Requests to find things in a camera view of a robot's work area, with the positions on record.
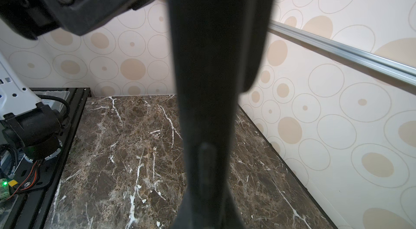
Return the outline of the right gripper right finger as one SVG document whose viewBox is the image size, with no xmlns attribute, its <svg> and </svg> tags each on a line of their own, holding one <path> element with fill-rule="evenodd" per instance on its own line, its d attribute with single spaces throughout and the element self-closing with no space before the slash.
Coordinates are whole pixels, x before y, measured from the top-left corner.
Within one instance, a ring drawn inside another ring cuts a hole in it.
<svg viewBox="0 0 416 229">
<path fill-rule="evenodd" d="M 225 229 L 244 229 L 244 222 L 238 212 L 234 202 L 231 189 L 228 187 L 225 193 L 224 201 L 224 228 Z"/>
</svg>

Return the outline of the phone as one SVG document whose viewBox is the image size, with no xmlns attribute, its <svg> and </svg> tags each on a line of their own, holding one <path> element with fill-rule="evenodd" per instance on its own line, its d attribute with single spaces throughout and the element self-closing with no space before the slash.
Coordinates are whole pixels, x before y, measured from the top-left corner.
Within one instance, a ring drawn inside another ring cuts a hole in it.
<svg viewBox="0 0 416 229">
<path fill-rule="evenodd" d="M 192 229 L 224 229 L 239 95 L 253 85 L 274 0 L 168 0 Z"/>
</svg>

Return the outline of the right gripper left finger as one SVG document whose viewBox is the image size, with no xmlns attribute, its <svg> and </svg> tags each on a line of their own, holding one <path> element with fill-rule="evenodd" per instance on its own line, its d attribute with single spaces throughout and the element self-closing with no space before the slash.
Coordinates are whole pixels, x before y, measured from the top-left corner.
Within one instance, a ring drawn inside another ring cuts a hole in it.
<svg viewBox="0 0 416 229">
<path fill-rule="evenodd" d="M 189 190 L 185 190 L 181 205 L 170 229 L 191 229 L 192 228 L 192 210 Z"/>
</svg>

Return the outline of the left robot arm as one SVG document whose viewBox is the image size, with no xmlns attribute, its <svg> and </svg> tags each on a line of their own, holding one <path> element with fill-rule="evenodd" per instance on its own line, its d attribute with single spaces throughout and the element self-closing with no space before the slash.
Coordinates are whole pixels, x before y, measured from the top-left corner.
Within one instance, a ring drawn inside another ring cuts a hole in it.
<svg viewBox="0 0 416 229">
<path fill-rule="evenodd" d="M 153 0 L 1 0 L 1 20 L 17 35 L 36 40 L 61 28 L 83 36 L 114 17 L 138 10 Z M 44 105 L 1 61 L 1 123 L 6 140 L 32 160 L 42 160 L 60 147 L 57 138 L 69 111 Z"/>
</svg>

